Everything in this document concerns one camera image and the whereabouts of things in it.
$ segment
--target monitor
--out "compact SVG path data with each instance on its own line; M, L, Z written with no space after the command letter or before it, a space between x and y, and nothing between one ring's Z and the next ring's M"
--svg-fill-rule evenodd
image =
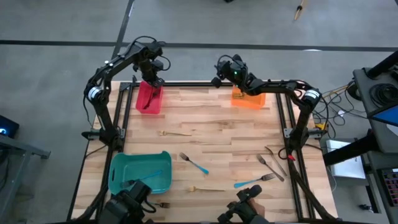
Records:
M369 113L368 118L398 127L398 101Z
M0 115L0 134L14 138L18 128L19 124Z

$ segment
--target red container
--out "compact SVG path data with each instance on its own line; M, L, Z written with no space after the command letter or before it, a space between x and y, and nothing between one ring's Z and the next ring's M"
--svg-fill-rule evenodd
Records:
M136 109L143 114L159 114L162 106L163 87L155 88L142 81L139 85Z

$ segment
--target wire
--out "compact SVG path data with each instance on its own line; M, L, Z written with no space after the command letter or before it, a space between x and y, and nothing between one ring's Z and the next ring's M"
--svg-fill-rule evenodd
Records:
M398 89L390 83L372 86L369 90L372 102L378 108L398 100Z
M223 57L228 57L228 58L230 58L233 62L235 62L235 63L237 63L239 66L241 66L240 64L239 64L239 62L238 61L236 61L235 59L233 59L231 56L229 56L229 55L222 55L221 57L219 57L218 58L218 61L217 61L217 66L218 66L218 64L220 63L220 61L221 61L221 59L223 58Z
M156 212L156 208L148 202L148 199L145 198L144 201L145 201L145 203L146 203L152 210L148 210L148 209L144 208L144 207L141 205L141 208L143 209L143 211L145 211L145 212L147 212L147 213L155 213L155 212Z
M335 176L331 173L330 168L329 168L329 167L326 167L326 170L329 171L329 173L330 173L330 175L331 175L331 178L333 178L333 181L335 182L335 186L334 186L333 189L331 190L332 192L334 192L334 191L336 190L336 188L337 188L337 181L336 181L336 179L335 179Z
M161 55L160 55L159 57L164 58L164 59L166 59L166 60L169 62L169 66L168 66L166 69L162 69L162 71L167 71L167 70L169 70L170 67L172 66L172 63L170 62L170 60L169 60L167 57L164 57L164 56L161 56Z
M104 146L102 146L102 147L99 147L99 148L95 149L94 151L92 151L92 152L90 152L89 154L87 154L87 155L85 156L85 159L86 159L89 155L91 155L91 154L93 154L93 153L96 153L96 152L98 152L99 150L101 150L101 149L103 149L103 148L105 148L105 147L106 147L106 145L104 145Z
M156 41L156 42L157 42L157 40L156 40L155 38L153 38L153 37L146 36L146 35L139 36L139 37L135 38L135 39L131 42L131 44L129 44L129 45L127 46L127 50L124 51L122 55L125 55L126 53L128 53L128 52L131 50L132 46L137 42L137 40L139 40L139 39L141 39L141 38L149 38L149 39L152 39L153 41Z
M308 144L308 143L305 143L304 146L310 146L310 147L313 147L313 148L315 148L315 149L319 149L319 150L321 150L321 152L323 152L323 149L322 149L322 148L324 148L324 149L339 149L339 148L318 147L318 146L314 146L313 144ZM278 157L279 157L279 159L283 159L283 160L286 160L286 159L287 159L287 157L282 157L282 156L280 155L281 152L282 152L284 149L285 149L285 147L283 147L282 149L279 149L279 151L278 151Z
M365 116L361 116L360 114L356 114L356 113L364 113L365 111L356 110L355 107L354 107L354 104L349 100L349 98L347 96L347 89L349 88L349 86L350 86L350 84L335 88L334 90L329 90L329 91L324 92L324 93L330 93L330 94L326 95L326 97L329 97L329 99L330 99L329 102L326 102L326 100L323 98L321 103L324 103L325 107L322 110L318 110L318 111L314 110L313 111L314 119L319 120L319 123L321 123L322 120L325 120L325 128L326 127L330 127L333 130L333 137L330 135L330 132L327 133L329 138L335 138L336 137L336 129L329 122L329 119L332 119L333 123L335 125L337 125L337 126L343 126L343 125L346 124L346 120L343 117L344 114L350 114L350 115L358 117L358 118L368 119ZM338 105L339 103L342 102L342 97L341 97L342 94L344 94L347 102L351 105L351 108L348 109L348 110L346 108L343 108L340 105ZM327 110L329 108L335 113L334 116L330 116L328 114ZM326 116L322 115L322 112L324 112L325 110L326 110Z
M303 92L302 92L302 91L300 91L300 90L294 90L294 91L295 91L296 93L297 93L297 92L300 93L299 96L297 96L297 97L299 97L299 98L302 97L302 95L303 95Z
M88 115L88 110L87 110L87 107L86 107L86 96L85 95L83 95L83 107L85 108L85 111L86 111L87 121L90 124L90 127L93 127L93 124L90 122L90 116Z

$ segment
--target blue handle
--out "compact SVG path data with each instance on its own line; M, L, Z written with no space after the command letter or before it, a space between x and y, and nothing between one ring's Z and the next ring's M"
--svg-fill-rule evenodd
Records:
M209 172L208 172L205 168L199 166L198 164L196 164L196 163L194 163L194 162L192 162L192 161L191 161L191 163L192 163L193 165L195 165L197 168L199 168L199 169L200 169L202 172L204 172L205 174L209 174Z
M139 180L144 180L144 179L149 178L149 177L154 177L156 175L160 175L161 173L162 173L162 170L158 170L158 171L154 172L153 174L147 175L145 177L141 177Z
M245 184L250 184L250 183L256 182L257 180L258 180L258 179L256 179L256 180L250 180L250 181L246 181L246 182L236 183L236 184L234 184L234 188L242 187L242 186L245 185Z

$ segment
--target desk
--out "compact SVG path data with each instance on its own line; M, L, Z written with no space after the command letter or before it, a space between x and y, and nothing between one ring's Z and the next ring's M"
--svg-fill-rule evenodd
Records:
M111 117L116 108L118 88L119 82L112 82L108 103ZM274 94L266 95L266 104L261 110L249 110L231 106L231 87L164 87L160 114L147 115L140 114L135 109L137 91L137 88L133 91L124 152L152 154L168 151L173 162L170 190L164 194L149 196L152 202L171 203L171 208L159 208L157 213L146 215L147 218L152 218L155 222L215 222L227 210L227 204L238 200L236 193L243 188L234 189L234 183L270 173L270 170L257 161L257 153L263 154L267 163L281 174L278 166L264 150L264 146L268 146L277 153L284 146ZM294 107L294 111L298 117L298 108ZM310 121L309 127L313 126L313 121ZM96 121L94 128L99 127ZM159 136L157 132L160 130L190 133L192 136ZM308 143L319 145L314 139ZM92 141L86 153L102 145L98 141ZM184 152L190 159L208 169L210 174L204 175L192 164L183 161L178 156L179 152ZM98 193L105 157L104 149L85 160L76 189L76 199L72 202L72 218L82 214ZM328 212L337 217L322 152L304 147L303 157L311 190ZM289 173L287 163L282 160L279 162ZM285 182L275 178L256 184L262 187L262 193L256 197L256 201L265 206L266 219L270 222L297 221L290 178L286 177ZM224 189L225 192L185 190L193 185ZM300 198L306 215L301 190Z

